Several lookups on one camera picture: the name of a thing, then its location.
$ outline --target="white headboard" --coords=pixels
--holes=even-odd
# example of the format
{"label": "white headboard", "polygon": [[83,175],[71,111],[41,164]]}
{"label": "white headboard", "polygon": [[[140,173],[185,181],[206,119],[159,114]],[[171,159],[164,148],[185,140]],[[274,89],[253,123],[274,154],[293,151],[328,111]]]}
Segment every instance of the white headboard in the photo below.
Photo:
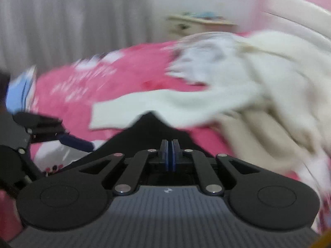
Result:
{"label": "white headboard", "polygon": [[294,34],[331,51],[331,0],[259,0],[255,28]]}

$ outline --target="blue fabric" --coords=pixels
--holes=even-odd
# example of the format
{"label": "blue fabric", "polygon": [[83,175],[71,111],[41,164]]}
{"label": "blue fabric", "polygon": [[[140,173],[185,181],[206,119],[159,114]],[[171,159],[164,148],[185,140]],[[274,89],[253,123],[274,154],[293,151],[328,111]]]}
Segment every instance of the blue fabric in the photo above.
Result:
{"label": "blue fabric", "polygon": [[11,81],[8,88],[6,107],[11,113],[24,111],[28,108],[28,98],[33,97],[35,74],[34,67],[23,72],[15,80]]}

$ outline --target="small logo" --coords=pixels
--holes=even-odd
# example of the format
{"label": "small logo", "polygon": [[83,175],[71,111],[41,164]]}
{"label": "small logo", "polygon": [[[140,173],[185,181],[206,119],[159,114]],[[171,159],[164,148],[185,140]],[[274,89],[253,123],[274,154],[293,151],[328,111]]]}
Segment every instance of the small logo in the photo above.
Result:
{"label": "small logo", "polygon": [[169,194],[169,193],[173,192],[173,190],[171,188],[167,188],[167,189],[164,190],[164,192]]}

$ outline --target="wooden nightstand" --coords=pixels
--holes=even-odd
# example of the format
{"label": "wooden nightstand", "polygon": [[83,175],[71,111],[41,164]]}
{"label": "wooden nightstand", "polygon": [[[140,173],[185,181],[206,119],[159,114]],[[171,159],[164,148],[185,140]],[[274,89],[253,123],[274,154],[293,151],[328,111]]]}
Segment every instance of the wooden nightstand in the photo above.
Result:
{"label": "wooden nightstand", "polygon": [[182,15],[167,18],[168,39],[178,40],[184,36],[203,32],[235,32],[236,24],[226,20],[205,20]]}

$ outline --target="white curtain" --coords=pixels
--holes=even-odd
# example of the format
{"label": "white curtain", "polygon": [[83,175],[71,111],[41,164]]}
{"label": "white curtain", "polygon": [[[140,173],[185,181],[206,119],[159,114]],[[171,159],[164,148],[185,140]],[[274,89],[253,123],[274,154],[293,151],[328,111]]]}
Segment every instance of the white curtain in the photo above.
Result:
{"label": "white curtain", "polygon": [[0,0],[0,67],[18,75],[149,42],[149,0]]}

